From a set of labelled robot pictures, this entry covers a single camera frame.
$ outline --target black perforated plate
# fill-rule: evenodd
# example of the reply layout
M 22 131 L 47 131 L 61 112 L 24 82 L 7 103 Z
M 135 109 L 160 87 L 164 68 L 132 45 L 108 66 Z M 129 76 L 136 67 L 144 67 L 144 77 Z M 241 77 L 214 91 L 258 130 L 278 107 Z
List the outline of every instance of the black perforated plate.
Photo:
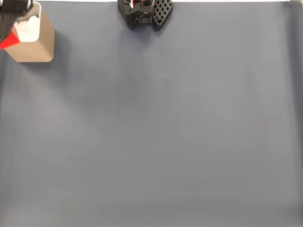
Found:
M 156 27 L 162 27 L 173 9 L 171 0 L 156 0 L 155 9 L 152 13 Z

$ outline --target black object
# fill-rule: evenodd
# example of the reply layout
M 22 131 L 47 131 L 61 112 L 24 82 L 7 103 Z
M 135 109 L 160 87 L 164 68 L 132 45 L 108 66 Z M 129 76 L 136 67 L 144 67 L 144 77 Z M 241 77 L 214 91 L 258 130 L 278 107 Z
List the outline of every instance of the black object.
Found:
M 0 0 L 0 43 L 8 37 L 18 17 L 33 7 L 33 0 Z
M 118 9 L 126 22 L 133 28 L 137 23 L 153 23 L 161 29 L 173 10 L 171 0 L 118 0 Z

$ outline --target red object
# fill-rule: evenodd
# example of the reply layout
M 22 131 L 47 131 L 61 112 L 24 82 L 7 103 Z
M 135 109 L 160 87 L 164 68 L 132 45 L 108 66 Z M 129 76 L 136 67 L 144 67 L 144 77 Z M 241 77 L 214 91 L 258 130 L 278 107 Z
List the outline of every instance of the red object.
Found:
M 19 41 L 19 38 L 18 38 L 17 31 L 16 31 L 15 27 L 13 27 L 13 29 L 10 32 L 9 36 L 0 43 L 0 49 L 3 50 L 3 49 L 5 49 L 5 48 L 7 48 L 9 46 L 18 44 L 19 42 L 20 41 Z

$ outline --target tan box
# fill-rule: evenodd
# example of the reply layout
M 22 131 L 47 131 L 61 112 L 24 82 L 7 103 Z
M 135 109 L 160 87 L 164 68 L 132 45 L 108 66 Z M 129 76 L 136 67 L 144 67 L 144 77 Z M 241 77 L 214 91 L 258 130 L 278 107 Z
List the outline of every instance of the tan box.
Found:
M 20 42 L 4 50 L 17 62 L 50 62 L 53 59 L 55 30 L 38 2 L 34 2 L 27 15 L 19 17 L 17 21 L 29 20 L 31 16 L 37 16 L 40 20 L 38 39 Z

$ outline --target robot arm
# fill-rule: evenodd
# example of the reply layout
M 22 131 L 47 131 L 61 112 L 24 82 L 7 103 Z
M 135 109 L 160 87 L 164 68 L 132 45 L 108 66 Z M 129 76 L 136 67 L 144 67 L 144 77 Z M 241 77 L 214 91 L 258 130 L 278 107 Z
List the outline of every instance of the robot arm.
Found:
M 130 28 L 137 23 L 152 23 L 161 29 L 173 4 L 171 0 L 118 0 L 118 9 Z
M 33 0 L 0 0 L 0 43 L 8 37 L 18 17 L 33 7 Z

